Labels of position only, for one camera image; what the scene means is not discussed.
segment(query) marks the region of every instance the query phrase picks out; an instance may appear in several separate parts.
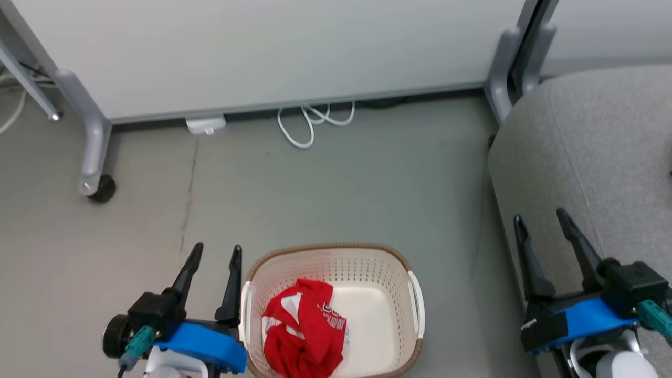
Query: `white wall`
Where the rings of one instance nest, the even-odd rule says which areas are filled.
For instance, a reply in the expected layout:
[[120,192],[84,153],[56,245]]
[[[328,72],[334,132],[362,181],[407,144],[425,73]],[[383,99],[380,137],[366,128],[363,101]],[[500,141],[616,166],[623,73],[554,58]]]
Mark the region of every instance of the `white wall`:
[[109,118],[479,85],[524,0],[13,0]]
[[543,75],[672,63],[671,0],[560,0]]

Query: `white cable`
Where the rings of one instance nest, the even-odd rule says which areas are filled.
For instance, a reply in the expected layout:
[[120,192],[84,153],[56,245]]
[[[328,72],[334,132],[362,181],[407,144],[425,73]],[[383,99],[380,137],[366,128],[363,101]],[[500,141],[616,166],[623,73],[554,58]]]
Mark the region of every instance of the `white cable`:
[[[49,88],[49,84],[41,83],[42,81],[46,80],[51,80],[48,77],[44,77],[42,75],[39,75],[37,77],[34,76],[35,73],[32,73],[30,77],[35,80],[36,83],[38,83],[39,86]],[[15,79],[15,77],[11,74],[2,74],[0,75],[0,83],[2,83],[5,80],[9,79]],[[28,96],[28,92],[24,89],[21,92],[21,98],[19,99],[19,105],[17,105],[16,109],[14,110],[14,113],[7,119],[7,121],[0,126],[0,135],[7,131],[11,127],[14,122],[16,122],[17,118],[19,118],[19,115],[21,115],[21,112],[24,110],[24,106],[26,106],[26,97]]]
[[[285,137],[287,137],[287,140],[293,144],[294,146],[300,148],[300,149],[307,149],[310,146],[312,146],[312,143],[315,142],[315,131],[313,130],[313,125],[316,124],[323,124],[325,122],[328,122],[334,126],[346,126],[350,122],[352,122],[352,119],[355,118],[355,102],[352,102],[352,108],[350,109],[350,116],[346,120],[335,120],[331,118],[329,115],[331,113],[331,106],[327,104],[327,111],[326,113],[322,113],[319,110],[313,108],[310,105],[301,105],[301,112],[303,112],[303,117],[306,119],[306,122],[308,123],[308,129],[310,129],[310,140],[306,143],[299,143],[292,138],[289,133],[287,133],[287,130],[285,129],[285,126],[282,124],[282,110],[284,108],[278,109],[278,126],[280,126],[280,130],[282,130],[282,133],[285,134]],[[319,118],[313,119],[308,115],[308,110],[310,110],[314,115],[318,116]]]
[[4,133],[14,122],[16,122],[16,118],[19,118],[19,115],[21,114],[21,111],[23,111],[24,106],[26,105],[26,96],[28,95],[28,92],[25,90],[22,91],[21,93],[21,99],[19,100],[19,105],[16,107],[16,110],[14,110],[14,114],[9,117],[7,122],[0,126],[0,135]]

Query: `white plastic basket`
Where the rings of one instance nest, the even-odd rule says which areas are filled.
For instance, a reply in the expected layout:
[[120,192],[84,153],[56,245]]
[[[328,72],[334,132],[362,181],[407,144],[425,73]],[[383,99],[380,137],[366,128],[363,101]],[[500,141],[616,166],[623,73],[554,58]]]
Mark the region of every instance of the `white plastic basket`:
[[346,318],[350,344],[334,378],[397,377],[422,350],[425,305],[404,257],[385,245],[333,243],[274,251],[243,285],[239,331],[256,377],[279,377],[263,353],[261,316],[270,299],[297,278],[334,286],[331,307]]

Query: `gray sofa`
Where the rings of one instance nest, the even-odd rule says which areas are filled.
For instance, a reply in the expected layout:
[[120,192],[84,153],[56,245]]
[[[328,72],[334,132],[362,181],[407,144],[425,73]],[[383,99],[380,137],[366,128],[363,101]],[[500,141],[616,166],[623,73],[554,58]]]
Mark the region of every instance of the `gray sofa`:
[[[519,283],[516,214],[558,294],[581,290],[558,207],[602,256],[645,261],[672,280],[672,66],[584,72],[541,84],[500,128],[489,169]],[[654,333],[640,336],[658,374],[672,377],[672,349]],[[554,370],[548,365],[548,358],[540,363],[544,376]]]

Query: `gray floor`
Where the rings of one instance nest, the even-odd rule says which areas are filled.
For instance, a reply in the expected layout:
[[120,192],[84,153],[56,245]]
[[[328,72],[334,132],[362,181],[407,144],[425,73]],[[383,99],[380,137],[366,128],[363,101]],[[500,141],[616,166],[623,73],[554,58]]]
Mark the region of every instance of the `gray floor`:
[[[0,120],[17,99],[0,96]],[[425,296],[425,347],[410,376],[537,375],[517,335],[483,98],[359,109],[346,128],[317,126],[308,151],[275,118],[209,137],[186,127],[119,133],[110,151],[118,191],[103,206],[76,194],[84,134],[66,111],[49,123],[29,101],[0,136],[3,376],[115,376],[100,349],[106,322],[169,285],[197,241],[206,249],[190,317],[212,318],[237,243],[246,272],[277,248],[380,242],[408,258]],[[301,118],[286,122],[307,137]]]

